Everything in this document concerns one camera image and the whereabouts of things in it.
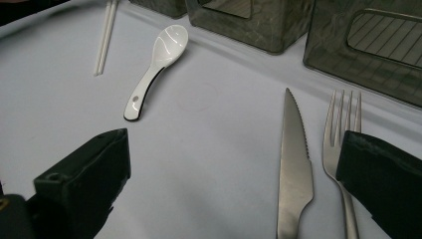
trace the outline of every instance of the steak knife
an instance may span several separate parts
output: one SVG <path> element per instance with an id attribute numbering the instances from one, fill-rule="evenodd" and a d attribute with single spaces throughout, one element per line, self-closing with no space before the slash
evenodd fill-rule
<path id="1" fill-rule="evenodd" d="M 289 89 L 285 96 L 279 187 L 277 238 L 298 238 L 300 217 L 314 198 L 314 184 L 304 124 Z"/>

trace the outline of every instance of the chopstick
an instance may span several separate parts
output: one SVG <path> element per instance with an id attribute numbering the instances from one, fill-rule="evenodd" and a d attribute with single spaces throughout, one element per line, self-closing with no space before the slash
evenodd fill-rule
<path id="1" fill-rule="evenodd" d="M 101 75 L 104 70 L 106 61 L 106 52 L 108 50 L 109 39 L 111 37 L 111 29 L 114 22 L 115 11 L 117 9 L 117 0 L 108 0 L 105 7 L 105 23 L 103 28 L 103 36 L 100 44 L 99 55 L 96 62 L 96 70 L 94 76 Z"/>

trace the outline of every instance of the spoon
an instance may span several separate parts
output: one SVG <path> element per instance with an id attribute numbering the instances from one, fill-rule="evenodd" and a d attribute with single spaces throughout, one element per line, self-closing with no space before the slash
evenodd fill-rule
<path id="1" fill-rule="evenodd" d="M 127 102 L 124 110 L 126 120 L 139 119 L 143 101 L 152 82 L 164 68 L 173 64 L 182 55 L 187 42 L 187 31 L 180 25 L 169 26 L 158 35 L 152 51 L 151 64 Z"/>

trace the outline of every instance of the dark plastic container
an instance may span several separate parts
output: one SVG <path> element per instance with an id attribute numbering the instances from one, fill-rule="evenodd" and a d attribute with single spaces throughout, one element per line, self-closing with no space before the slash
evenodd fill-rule
<path id="1" fill-rule="evenodd" d="M 422 107 L 422 1 L 316 0 L 304 63 Z"/>
<path id="2" fill-rule="evenodd" d="M 186 0 L 190 23 L 281 54 L 309 27 L 313 0 Z"/>
<path id="3" fill-rule="evenodd" d="M 159 12 L 173 19 L 181 18 L 186 14 L 184 0 L 129 0 L 131 3 Z"/>

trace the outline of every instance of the metal cutlery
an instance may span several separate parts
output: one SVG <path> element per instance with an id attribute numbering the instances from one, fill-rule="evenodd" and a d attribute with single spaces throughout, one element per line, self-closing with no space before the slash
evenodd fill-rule
<path id="1" fill-rule="evenodd" d="M 313 169 L 308 157 L 304 124 L 295 98 L 286 89 L 277 238 L 298 238 L 302 211 L 313 198 Z"/>
<path id="2" fill-rule="evenodd" d="M 323 152 L 322 152 L 322 164 L 325 173 L 338 185 L 344 211 L 344 224 L 345 224 L 345 235 L 347 239 L 359 238 L 359 233 L 356 224 L 356 217 L 354 215 L 353 202 L 350 194 L 344 188 L 341 182 L 335 179 L 337 170 L 338 160 L 341 152 L 341 135 L 346 130 L 350 130 L 350 115 L 353 95 L 350 93 L 347 109 L 345 126 L 341 127 L 342 122 L 342 111 L 343 111 L 343 99 L 344 91 L 341 93 L 341 97 L 337 108 L 337 121 L 335 126 L 334 139 L 332 140 L 331 129 L 333 128 L 333 115 L 335 105 L 335 92 L 332 94 L 331 103 L 329 105 L 328 114 L 325 123 L 325 132 L 323 135 Z M 354 119 L 354 131 L 361 131 L 361 95 L 359 93 L 357 97 L 357 103 L 355 108 L 355 119 Z"/>

